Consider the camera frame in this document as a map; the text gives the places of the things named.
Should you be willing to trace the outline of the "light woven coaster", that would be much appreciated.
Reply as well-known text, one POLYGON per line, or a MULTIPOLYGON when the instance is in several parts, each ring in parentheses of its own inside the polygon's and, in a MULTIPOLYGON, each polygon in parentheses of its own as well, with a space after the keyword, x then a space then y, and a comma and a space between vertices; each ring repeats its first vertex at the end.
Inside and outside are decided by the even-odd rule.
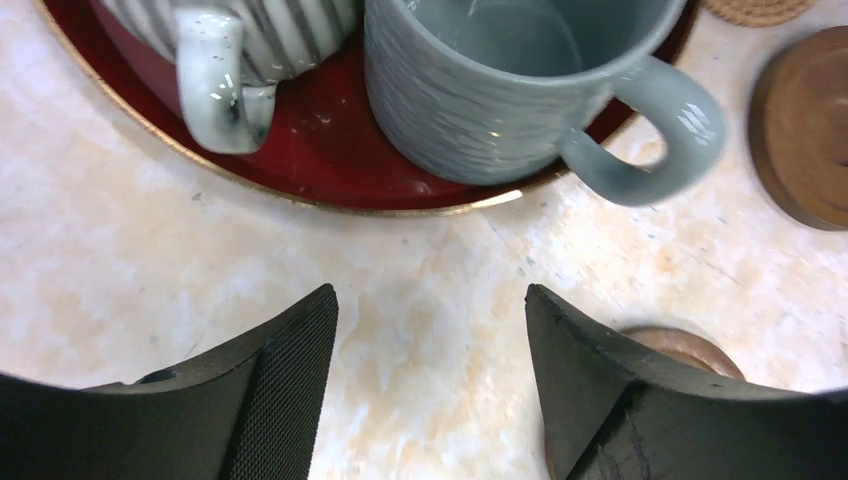
POLYGON ((701 5, 734 25, 765 28, 786 23, 808 11, 817 0, 702 0, 701 5))

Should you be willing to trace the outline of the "striped white grey cup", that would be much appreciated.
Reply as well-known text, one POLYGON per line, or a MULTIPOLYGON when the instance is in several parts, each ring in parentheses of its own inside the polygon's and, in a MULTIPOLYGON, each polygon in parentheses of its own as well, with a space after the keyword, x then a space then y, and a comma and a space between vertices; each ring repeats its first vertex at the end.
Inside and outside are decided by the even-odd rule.
POLYGON ((132 1, 103 7, 177 71, 194 140, 221 154, 266 142, 276 88, 338 52, 359 24, 355 0, 132 1))

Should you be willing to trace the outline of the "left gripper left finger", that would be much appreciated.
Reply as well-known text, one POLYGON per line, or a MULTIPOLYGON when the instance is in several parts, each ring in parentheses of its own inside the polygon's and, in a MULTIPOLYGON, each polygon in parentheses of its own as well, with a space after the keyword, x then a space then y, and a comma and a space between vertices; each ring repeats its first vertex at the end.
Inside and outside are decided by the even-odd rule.
POLYGON ((5 479, 305 479, 339 305, 324 284, 278 316, 132 384, 1 378, 5 479))

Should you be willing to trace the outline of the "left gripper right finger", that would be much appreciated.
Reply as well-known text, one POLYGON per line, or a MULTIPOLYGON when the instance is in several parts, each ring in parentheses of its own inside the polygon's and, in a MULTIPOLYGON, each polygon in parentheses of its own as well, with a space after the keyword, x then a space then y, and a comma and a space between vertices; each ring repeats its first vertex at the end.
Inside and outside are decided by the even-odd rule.
POLYGON ((527 335, 554 479, 843 479, 847 392, 699 369, 539 284, 527 335))

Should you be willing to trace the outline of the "brown wooden coaster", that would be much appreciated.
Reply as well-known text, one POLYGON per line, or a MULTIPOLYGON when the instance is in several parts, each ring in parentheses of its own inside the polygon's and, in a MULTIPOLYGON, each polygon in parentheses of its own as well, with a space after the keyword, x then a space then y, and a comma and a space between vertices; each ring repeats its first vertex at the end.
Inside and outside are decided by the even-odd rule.
POLYGON ((811 34, 766 63, 747 139, 757 176, 784 213, 814 229, 846 230, 846 26, 811 34))
POLYGON ((665 326, 636 326, 622 334, 695 368, 745 381, 738 366, 718 346, 686 330, 665 326))

